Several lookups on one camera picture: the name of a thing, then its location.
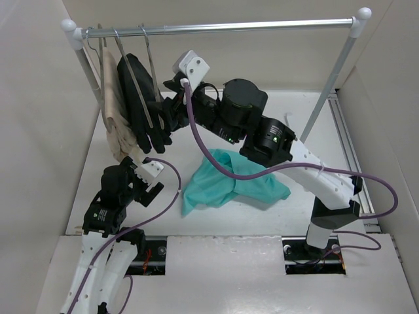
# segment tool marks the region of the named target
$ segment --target beige garment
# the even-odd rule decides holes
[[[119,83],[117,63],[107,47],[103,48],[105,115],[111,132],[106,132],[113,157],[121,162],[137,146],[127,121],[126,106]]]

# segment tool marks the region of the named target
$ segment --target hanging clothes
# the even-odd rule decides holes
[[[145,102],[148,103],[156,101],[153,79],[150,74],[136,56],[133,54],[127,54],[126,57],[132,67]],[[130,122],[132,131],[137,137],[138,146],[145,154],[148,154],[151,151],[152,146],[157,153],[164,153],[166,150],[164,146],[172,144],[170,131],[168,128],[162,130],[160,127],[158,112],[156,112],[152,107],[148,107],[148,109],[151,120],[153,121],[153,128],[149,127],[145,118],[141,100],[124,58],[121,58],[118,63],[118,74],[128,111],[128,121]]]
[[[121,162],[137,146],[137,140],[128,123],[117,63],[107,47],[103,48],[103,79],[105,115],[111,129],[106,139],[113,157]]]

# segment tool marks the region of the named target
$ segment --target white floor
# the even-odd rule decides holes
[[[284,114],[291,113],[291,128],[299,136],[318,93],[271,91],[269,96],[265,115],[284,121]],[[202,128],[200,133],[209,148],[240,148]],[[329,166],[347,168],[328,103],[306,144]],[[183,184],[188,183],[202,161],[202,153],[188,128],[174,133],[173,145],[159,157],[178,168]],[[115,161],[99,119],[67,235],[81,233],[83,215],[100,189],[102,171],[112,164]],[[182,218],[182,200],[179,199],[165,215],[144,226],[148,236],[177,237],[168,238],[166,275],[135,277],[125,313],[417,313],[388,235],[375,235],[383,246],[381,251],[345,250],[347,275],[285,275],[280,236],[306,233],[314,196],[284,175],[278,174],[278,178],[292,194],[286,201],[271,207],[237,198],[222,208],[195,210]],[[165,188],[159,197],[148,208],[131,204],[125,226],[155,215],[170,202],[177,189],[175,175],[167,169],[160,180]],[[355,221],[346,229],[363,231],[363,223]],[[341,235],[339,240],[343,245],[373,245],[352,235]],[[60,238],[38,314],[59,312],[69,291],[80,249],[80,237]],[[112,313],[118,313],[127,287],[128,283],[122,285]]]
[[[281,237],[169,237],[164,276],[135,276],[124,314],[417,314],[389,235],[380,251],[342,252],[346,275],[286,275]],[[340,243],[373,246],[340,235]],[[57,314],[80,254],[80,237],[63,236],[37,314]],[[123,282],[112,314],[128,291]]]
[[[269,100],[264,115],[284,122],[284,114],[291,113],[291,129],[299,136],[319,93],[268,91],[268,94]],[[231,145],[201,127],[198,129],[208,148],[240,149],[239,145]],[[151,156],[158,156],[174,164],[185,186],[201,164],[203,155],[194,142],[190,128],[176,131],[172,139],[173,145],[167,147],[165,154]],[[328,102],[324,105],[306,145],[329,166],[347,168]],[[100,189],[103,169],[115,163],[107,146],[105,128],[99,116],[67,226],[67,235],[81,233],[84,213]],[[179,198],[165,215],[144,226],[145,233],[148,236],[304,235],[310,221],[314,196],[285,175],[278,173],[277,176],[291,189],[291,195],[285,201],[268,206],[249,198],[237,197],[222,208],[194,210],[182,218],[183,200]],[[163,191],[148,208],[132,203],[128,207],[125,226],[148,219],[169,204],[177,190],[177,179],[170,168],[165,169],[159,178],[165,185]]]

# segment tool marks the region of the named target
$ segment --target teal cloth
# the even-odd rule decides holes
[[[251,175],[266,169],[237,152],[223,149],[209,151],[224,168],[238,175]],[[289,188],[276,180],[273,174],[253,180],[235,180],[220,173],[204,157],[201,166],[183,191],[182,215],[188,215],[198,204],[220,207],[237,195],[272,204],[285,200],[290,194]]]

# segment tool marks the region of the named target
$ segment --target wire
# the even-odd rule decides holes
[[[145,254],[147,255],[147,258],[145,259],[144,264],[143,264],[144,275],[145,275],[145,271],[147,270],[147,267],[149,267],[149,261],[151,258],[151,249],[149,249]]]
[[[122,306],[122,309],[120,309],[119,314],[122,314],[122,312],[125,310],[126,304],[128,303],[128,300],[130,299],[130,296],[131,296],[132,287],[134,285],[134,279],[132,278],[131,275],[125,275],[124,278],[129,278],[130,279],[130,289],[128,290],[128,294],[126,295],[124,305]]]
[[[305,263],[300,263],[300,262],[297,262],[296,260],[291,260],[291,261],[294,262],[296,266],[307,266],[307,265],[317,265],[319,264],[321,259],[318,258],[317,260],[309,260],[308,262],[305,262]]]
[[[356,236],[361,236],[361,237],[366,237],[367,239],[371,240],[372,242],[374,242],[375,244],[377,244],[376,247],[361,247],[358,245],[339,245],[329,251],[327,251],[321,258],[317,259],[317,260],[309,260],[308,262],[305,263],[299,263],[295,260],[292,260],[292,262],[296,263],[296,265],[298,266],[306,266],[306,265],[316,265],[320,262],[320,260],[324,260],[324,263],[326,262],[326,257],[328,257],[330,254],[336,254],[339,257],[339,260],[342,262],[342,267],[344,267],[344,262],[343,262],[343,257],[341,254],[336,253],[339,250],[342,249],[359,249],[359,250],[368,250],[368,251],[378,251],[381,249],[381,244],[380,242],[378,242],[376,239],[374,239],[373,237],[367,235],[367,234],[362,234],[361,232],[356,232],[356,231],[335,231],[333,230],[334,234],[354,234]]]
[[[383,180],[381,178],[375,177],[374,175],[368,175],[366,173],[359,173],[359,172],[355,172],[355,171],[323,167],[323,166],[319,166],[319,165],[315,165],[315,164],[309,164],[309,163],[305,163],[305,162],[297,162],[297,163],[285,164],[285,165],[276,165],[274,167],[268,168],[268,169],[263,170],[259,173],[254,173],[252,175],[237,175],[235,173],[231,173],[230,171],[225,169],[222,165],[220,165],[217,162],[217,160],[215,160],[215,158],[211,155],[209,150],[206,148],[204,142],[202,142],[202,139],[201,139],[201,137],[199,136],[199,133],[198,133],[198,129],[196,128],[196,123],[195,123],[195,119],[194,119],[194,113],[193,113],[193,108],[192,108],[192,99],[191,99],[191,89],[190,89],[189,82],[185,82],[183,84],[183,87],[185,89],[185,94],[186,94],[189,125],[191,126],[192,134],[194,135],[196,144],[198,144],[200,150],[202,151],[204,156],[209,160],[209,162],[211,162],[211,164],[218,171],[220,171],[222,174],[226,175],[227,177],[230,177],[230,178],[236,179],[236,180],[252,180],[252,179],[262,177],[263,175],[267,175],[269,173],[272,173],[274,171],[279,171],[279,170],[288,169],[288,168],[294,168],[294,167],[314,168],[314,169],[323,170],[323,171],[326,171],[326,172],[341,173],[341,174],[344,174],[344,175],[356,175],[358,177],[363,177],[363,178],[366,178],[366,179],[374,180],[374,181],[384,185],[392,193],[394,203],[393,203],[393,206],[388,211],[386,211],[384,213],[381,213],[381,214],[359,217],[359,219],[372,219],[372,218],[380,218],[380,217],[387,216],[387,215],[391,214],[392,212],[394,212],[396,210],[397,206],[399,205],[399,198],[397,196],[397,193],[389,183],[387,183],[385,180]]]
[[[148,224],[149,222],[152,222],[153,220],[157,219],[158,217],[162,216],[166,211],[168,211],[172,205],[175,203],[177,197],[179,196],[181,189],[182,189],[182,179],[181,179],[181,175],[179,174],[178,170],[175,168],[175,166],[173,166],[171,163],[163,160],[163,159],[159,159],[159,158],[148,158],[149,160],[154,160],[156,162],[161,162],[163,164],[166,164],[167,166],[171,167],[174,171],[175,174],[177,176],[177,180],[179,181],[179,186],[177,187],[177,192],[175,194],[175,196],[173,197],[173,200],[170,202],[170,204],[163,209],[161,212],[159,212],[159,214],[151,217],[150,219],[147,219],[143,222],[140,222],[139,224],[136,224],[135,226],[125,229],[124,231],[120,232],[119,234],[117,234],[116,236],[112,237],[111,239],[109,239],[108,241],[105,242],[105,244],[103,244],[103,246],[97,251],[97,253],[93,256],[92,261],[89,264],[89,268],[86,270],[86,273],[80,283],[79,288],[77,289],[75,295],[74,295],[74,299],[68,309],[67,314],[71,314],[73,312],[73,309],[77,303],[77,300],[79,299],[79,296],[83,290],[84,285],[86,284],[86,281],[90,275],[90,272],[92,271],[92,268],[94,267],[94,263],[95,261],[99,258],[100,254],[110,245],[112,244],[115,240],[117,240],[118,238],[122,237],[123,235],[127,234],[128,232],[131,232],[132,230],[135,230],[141,226],[144,226],[145,224]]]
[[[325,258],[326,256],[329,256],[330,254],[336,252],[336,250],[341,250],[341,249],[360,249],[360,250],[368,250],[368,251],[378,251],[381,249],[380,242],[378,242],[376,239],[374,239],[373,237],[367,234],[362,234],[361,232],[356,232],[356,231],[335,231],[335,230],[333,230],[333,233],[334,234],[355,234],[357,236],[366,237],[367,239],[377,244],[377,246],[376,247],[360,247],[358,245],[339,245],[338,247],[335,247],[334,249],[327,251],[321,258]]]

